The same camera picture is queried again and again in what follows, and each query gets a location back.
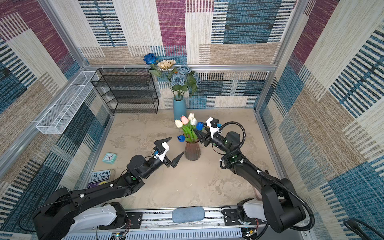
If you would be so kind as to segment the blue tulip stem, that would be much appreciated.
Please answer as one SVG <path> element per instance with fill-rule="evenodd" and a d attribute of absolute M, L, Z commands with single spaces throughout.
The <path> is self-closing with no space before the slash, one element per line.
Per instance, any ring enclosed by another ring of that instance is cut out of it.
<path fill-rule="evenodd" d="M 202 132 L 203 129 L 204 129 L 204 125 L 202 122 L 198 122 L 196 129 L 194 129 L 194 132 L 196 133 L 200 142 L 202 141 L 203 137 L 205 136 L 204 133 Z"/>
<path fill-rule="evenodd" d="M 177 137 L 177 139 L 178 139 L 179 142 L 183 143 L 183 142 L 186 141 L 186 136 L 185 136 L 185 135 L 179 135 L 179 136 Z"/>

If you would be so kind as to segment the red ribbed glass vase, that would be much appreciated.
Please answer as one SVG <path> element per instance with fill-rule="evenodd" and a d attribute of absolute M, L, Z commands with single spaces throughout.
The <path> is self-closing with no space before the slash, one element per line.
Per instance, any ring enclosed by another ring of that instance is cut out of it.
<path fill-rule="evenodd" d="M 189 161 L 196 161 L 201 156 L 200 142 L 195 141 L 192 143 L 186 142 L 185 146 L 185 157 Z"/>

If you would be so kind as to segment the pink tulip stem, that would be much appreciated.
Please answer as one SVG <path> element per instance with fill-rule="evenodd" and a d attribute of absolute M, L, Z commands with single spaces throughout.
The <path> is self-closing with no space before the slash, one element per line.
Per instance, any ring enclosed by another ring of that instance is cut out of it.
<path fill-rule="evenodd" d="M 183 130 L 183 132 L 185 134 L 186 141 L 191 143 L 192 140 L 193 140 L 193 134 L 192 134 L 192 131 L 191 131 L 190 121 L 189 121 L 189 119 L 187 117 L 181 116 L 181 122 L 183 124 L 182 130 Z"/>

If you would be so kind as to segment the light blue cylindrical vase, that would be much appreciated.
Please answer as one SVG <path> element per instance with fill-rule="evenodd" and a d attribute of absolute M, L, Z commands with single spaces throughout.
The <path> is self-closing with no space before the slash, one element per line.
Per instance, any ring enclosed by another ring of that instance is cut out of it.
<path fill-rule="evenodd" d="M 179 97 L 173 98 L 173 110 L 174 120 L 180 120 L 182 116 L 187 116 L 187 105 L 185 98 L 180 99 Z"/>

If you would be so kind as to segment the pale blue rose bouquet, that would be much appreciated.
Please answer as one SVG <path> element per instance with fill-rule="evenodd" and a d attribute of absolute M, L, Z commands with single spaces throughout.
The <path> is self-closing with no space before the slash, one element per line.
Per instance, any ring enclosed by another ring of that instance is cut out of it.
<path fill-rule="evenodd" d="M 191 67 L 187 65 L 174 68 L 167 74 L 167 78 L 170 83 L 170 89 L 174 94 L 175 101 L 183 100 L 184 95 L 187 92 L 192 95 L 198 90 L 199 85 L 201 84 L 199 73 L 193 71 Z"/>

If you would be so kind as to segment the cream sunflower with stem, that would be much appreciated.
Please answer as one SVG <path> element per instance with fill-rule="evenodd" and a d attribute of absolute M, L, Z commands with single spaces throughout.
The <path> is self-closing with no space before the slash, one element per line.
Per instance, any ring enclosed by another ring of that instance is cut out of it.
<path fill-rule="evenodd" d="M 168 71 L 176 64 L 175 60 L 163 60 L 158 62 L 157 67 L 161 71 Z"/>

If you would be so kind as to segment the dark blue rose stem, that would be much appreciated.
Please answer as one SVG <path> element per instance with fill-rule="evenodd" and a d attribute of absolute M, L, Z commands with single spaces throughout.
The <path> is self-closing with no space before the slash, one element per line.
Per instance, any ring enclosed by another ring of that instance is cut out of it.
<path fill-rule="evenodd" d="M 146 62 L 146 64 L 150 67 L 149 72 L 152 75 L 154 75 L 156 77 L 162 76 L 162 72 L 159 70 L 159 67 L 158 67 L 159 61 L 158 61 L 158 58 L 155 54 L 149 53 L 149 54 L 145 55 L 143 61 Z"/>

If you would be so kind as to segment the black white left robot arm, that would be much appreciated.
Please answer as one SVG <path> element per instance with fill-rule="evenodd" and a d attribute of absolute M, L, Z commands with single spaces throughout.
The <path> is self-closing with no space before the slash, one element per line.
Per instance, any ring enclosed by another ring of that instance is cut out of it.
<path fill-rule="evenodd" d="M 135 155 L 127 164 L 126 172 L 115 180 L 97 187 L 68 191 L 56 190 L 33 215 L 33 223 L 40 240 L 60 240 L 75 224 L 75 217 L 84 211 L 109 200 L 127 197 L 136 193 L 154 171 L 162 165 L 175 168 L 184 155 L 180 153 L 173 160 L 166 154 L 171 138 L 154 142 L 154 152 L 147 160 Z"/>

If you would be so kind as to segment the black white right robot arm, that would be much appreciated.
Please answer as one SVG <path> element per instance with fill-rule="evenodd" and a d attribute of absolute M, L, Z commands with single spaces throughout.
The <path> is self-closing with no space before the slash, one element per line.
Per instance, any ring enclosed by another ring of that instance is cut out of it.
<path fill-rule="evenodd" d="M 241 152 L 246 130 L 240 123 L 220 124 L 218 119 L 209 118 L 206 123 L 199 122 L 193 131 L 205 147 L 212 145 L 224 152 L 221 169 L 242 177 L 261 193 L 266 222 L 275 232 L 287 229 L 304 232 L 314 227 L 315 215 L 293 184 L 262 171 Z"/>

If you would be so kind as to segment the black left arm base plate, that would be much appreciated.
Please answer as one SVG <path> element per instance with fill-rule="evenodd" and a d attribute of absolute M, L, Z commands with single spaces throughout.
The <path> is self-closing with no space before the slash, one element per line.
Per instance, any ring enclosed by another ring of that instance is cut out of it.
<path fill-rule="evenodd" d="M 118 214 L 115 222 L 115 229 L 139 229 L 143 219 L 143 212 L 126 212 Z"/>

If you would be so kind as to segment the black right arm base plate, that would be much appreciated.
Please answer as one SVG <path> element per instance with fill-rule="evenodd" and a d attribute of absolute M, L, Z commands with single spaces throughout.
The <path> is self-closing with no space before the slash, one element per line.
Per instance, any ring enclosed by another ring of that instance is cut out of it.
<path fill-rule="evenodd" d="M 223 206 L 221 213 L 224 216 L 224 222 L 226 226 L 237 226 L 237 225 L 249 225 L 249 222 L 240 220 L 237 210 L 232 209 L 230 206 Z"/>

